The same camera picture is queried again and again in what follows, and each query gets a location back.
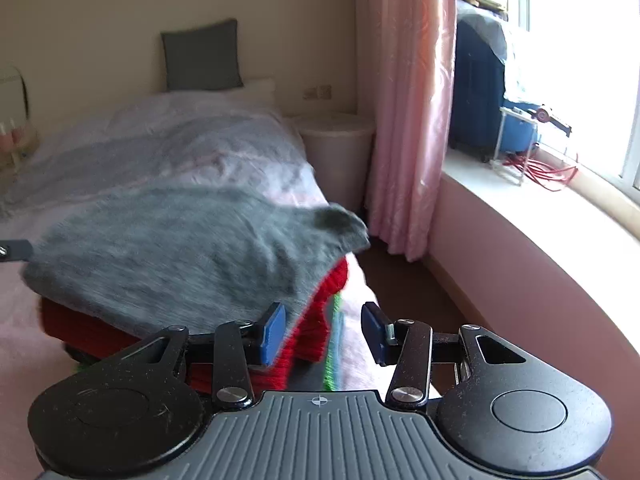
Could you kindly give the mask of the grey plaid shorts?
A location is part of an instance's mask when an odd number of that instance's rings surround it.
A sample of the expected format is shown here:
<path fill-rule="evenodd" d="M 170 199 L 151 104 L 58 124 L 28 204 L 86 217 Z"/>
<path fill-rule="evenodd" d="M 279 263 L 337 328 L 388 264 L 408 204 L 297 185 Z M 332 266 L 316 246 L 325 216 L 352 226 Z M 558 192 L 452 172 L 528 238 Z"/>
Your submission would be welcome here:
<path fill-rule="evenodd" d="M 279 205 L 246 188 L 149 186 L 51 226 L 22 278 L 130 335 L 171 325 L 204 334 L 255 321 L 276 302 L 294 325 L 334 266 L 368 245 L 364 223 L 341 206 Z"/>

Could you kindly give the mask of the red folded sweater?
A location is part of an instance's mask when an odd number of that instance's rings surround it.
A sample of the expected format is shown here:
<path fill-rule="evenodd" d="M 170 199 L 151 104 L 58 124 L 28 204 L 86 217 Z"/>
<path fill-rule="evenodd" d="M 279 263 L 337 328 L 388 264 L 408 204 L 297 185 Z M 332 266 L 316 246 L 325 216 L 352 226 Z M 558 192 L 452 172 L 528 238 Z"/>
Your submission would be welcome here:
<path fill-rule="evenodd" d="M 250 371 L 254 393 L 284 390 L 293 377 L 296 364 L 316 365 L 322 361 L 330 331 L 326 308 L 331 298 L 344 288 L 347 278 L 347 261 L 341 259 L 319 285 L 304 315 L 296 322 L 292 334 L 286 338 L 273 366 L 268 370 Z M 85 341 L 99 339 L 139 341 L 138 337 L 94 316 L 70 310 L 46 298 L 40 299 L 39 311 L 43 331 L 63 344 L 83 344 Z"/>

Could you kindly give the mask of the green folded garment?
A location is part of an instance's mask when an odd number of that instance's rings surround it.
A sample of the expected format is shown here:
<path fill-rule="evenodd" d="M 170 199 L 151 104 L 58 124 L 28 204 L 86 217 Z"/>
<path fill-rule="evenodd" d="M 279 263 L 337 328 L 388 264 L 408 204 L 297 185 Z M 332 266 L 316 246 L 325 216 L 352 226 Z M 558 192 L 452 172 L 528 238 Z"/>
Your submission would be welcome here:
<path fill-rule="evenodd" d="M 341 294 L 331 298 L 326 316 L 330 322 L 329 340 L 326 345 L 326 360 L 324 361 L 323 389 L 337 391 L 341 385 L 341 343 L 344 327 Z"/>

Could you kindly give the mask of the white bedside shelf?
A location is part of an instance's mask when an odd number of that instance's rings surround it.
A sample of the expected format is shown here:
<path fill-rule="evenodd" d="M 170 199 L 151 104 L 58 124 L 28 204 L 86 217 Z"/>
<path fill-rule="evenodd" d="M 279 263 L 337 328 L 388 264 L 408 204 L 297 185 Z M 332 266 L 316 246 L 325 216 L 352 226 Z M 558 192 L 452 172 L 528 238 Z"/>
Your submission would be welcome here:
<path fill-rule="evenodd" d="M 17 67 L 1 65 L 1 170 L 16 174 L 40 144 L 30 121 L 26 82 Z"/>

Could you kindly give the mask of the black folded garment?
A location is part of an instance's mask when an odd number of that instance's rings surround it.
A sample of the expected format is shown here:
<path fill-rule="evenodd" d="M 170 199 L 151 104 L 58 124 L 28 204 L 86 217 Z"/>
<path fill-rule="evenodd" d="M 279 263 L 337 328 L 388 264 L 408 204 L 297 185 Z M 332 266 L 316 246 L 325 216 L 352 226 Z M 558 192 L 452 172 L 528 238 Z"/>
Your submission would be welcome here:
<path fill-rule="evenodd" d="M 114 356 L 114 354 L 122 351 L 133 344 L 134 340 L 106 340 L 85 341 L 83 344 L 71 344 L 64 342 L 63 348 L 65 352 L 77 363 L 82 365 L 92 365 L 104 359 Z"/>

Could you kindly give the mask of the round white bedside table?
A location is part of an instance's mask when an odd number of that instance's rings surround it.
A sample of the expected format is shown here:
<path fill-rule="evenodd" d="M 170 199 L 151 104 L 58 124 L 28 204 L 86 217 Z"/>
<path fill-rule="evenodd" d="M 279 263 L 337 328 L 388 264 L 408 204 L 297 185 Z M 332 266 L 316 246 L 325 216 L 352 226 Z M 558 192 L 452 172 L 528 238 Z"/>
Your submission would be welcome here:
<path fill-rule="evenodd" d="M 294 126 L 326 199 L 357 212 L 363 203 L 375 125 L 345 113 L 299 116 Z"/>

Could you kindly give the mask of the blue plastic box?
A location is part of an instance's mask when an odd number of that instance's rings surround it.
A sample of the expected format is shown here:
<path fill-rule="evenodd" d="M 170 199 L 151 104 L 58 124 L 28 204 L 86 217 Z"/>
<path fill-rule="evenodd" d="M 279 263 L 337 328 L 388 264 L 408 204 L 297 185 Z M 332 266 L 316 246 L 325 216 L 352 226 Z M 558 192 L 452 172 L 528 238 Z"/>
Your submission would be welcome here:
<path fill-rule="evenodd" d="M 536 110 L 539 107 L 538 104 L 529 102 L 513 102 L 507 99 L 503 100 L 503 106 L 509 110 L 515 110 L 518 108 L 519 110 L 522 110 L 528 118 L 530 118 L 528 111 Z M 500 151 L 510 153 L 526 152 L 529 141 L 532 140 L 532 132 L 532 124 L 506 115 Z"/>

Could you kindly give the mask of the grey pillow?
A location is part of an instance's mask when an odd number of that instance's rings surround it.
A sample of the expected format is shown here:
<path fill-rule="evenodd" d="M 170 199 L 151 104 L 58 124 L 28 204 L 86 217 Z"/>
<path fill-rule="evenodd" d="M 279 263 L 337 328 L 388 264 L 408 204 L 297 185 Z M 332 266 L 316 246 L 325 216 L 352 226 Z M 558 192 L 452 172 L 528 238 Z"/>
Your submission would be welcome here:
<path fill-rule="evenodd" d="M 160 34 L 168 91 L 224 91 L 243 87 L 238 20 Z"/>

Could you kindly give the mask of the blue suitcase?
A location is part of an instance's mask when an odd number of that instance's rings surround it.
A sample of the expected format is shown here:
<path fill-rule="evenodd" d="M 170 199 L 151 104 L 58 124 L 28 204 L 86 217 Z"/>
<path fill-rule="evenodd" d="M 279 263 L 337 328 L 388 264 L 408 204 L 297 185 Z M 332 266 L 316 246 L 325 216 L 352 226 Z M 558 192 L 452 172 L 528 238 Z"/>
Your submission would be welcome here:
<path fill-rule="evenodd" d="M 458 0 L 449 145 L 483 160 L 490 157 L 497 141 L 504 62 L 503 20 Z"/>

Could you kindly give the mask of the pink curtain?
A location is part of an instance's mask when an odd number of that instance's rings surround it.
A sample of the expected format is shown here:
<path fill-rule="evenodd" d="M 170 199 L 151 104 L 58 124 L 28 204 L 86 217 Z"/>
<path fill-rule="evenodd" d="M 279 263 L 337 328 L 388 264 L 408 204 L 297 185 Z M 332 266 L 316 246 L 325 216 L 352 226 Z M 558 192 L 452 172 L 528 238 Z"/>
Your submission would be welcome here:
<path fill-rule="evenodd" d="M 375 122 L 369 231 L 419 260 L 447 147 L 457 0 L 356 0 L 356 29 L 358 110 Z"/>

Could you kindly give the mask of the wall power socket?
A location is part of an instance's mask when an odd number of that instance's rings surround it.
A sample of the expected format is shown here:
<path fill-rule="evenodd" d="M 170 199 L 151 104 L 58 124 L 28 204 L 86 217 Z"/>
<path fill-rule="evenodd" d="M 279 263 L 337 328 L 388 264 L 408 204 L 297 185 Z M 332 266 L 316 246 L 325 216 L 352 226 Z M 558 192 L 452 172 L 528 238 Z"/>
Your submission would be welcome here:
<path fill-rule="evenodd" d="M 311 100 L 326 100 L 332 99 L 333 89 L 330 84 L 318 84 L 318 86 L 308 87 L 303 90 L 303 99 L 305 101 Z"/>

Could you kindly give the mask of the white window frame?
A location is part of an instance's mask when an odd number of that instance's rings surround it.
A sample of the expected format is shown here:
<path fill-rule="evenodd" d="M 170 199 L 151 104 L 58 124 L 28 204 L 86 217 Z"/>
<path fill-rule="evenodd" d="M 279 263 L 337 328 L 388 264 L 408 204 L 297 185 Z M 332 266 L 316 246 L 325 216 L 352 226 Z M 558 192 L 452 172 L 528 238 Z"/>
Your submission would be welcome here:
<path fill-rule="evenodd" d="M 639 197 L 639 0 L 462 0 L 461 24 L 504 70 L 504 97 L 537 105 L 542 144 Z"/>

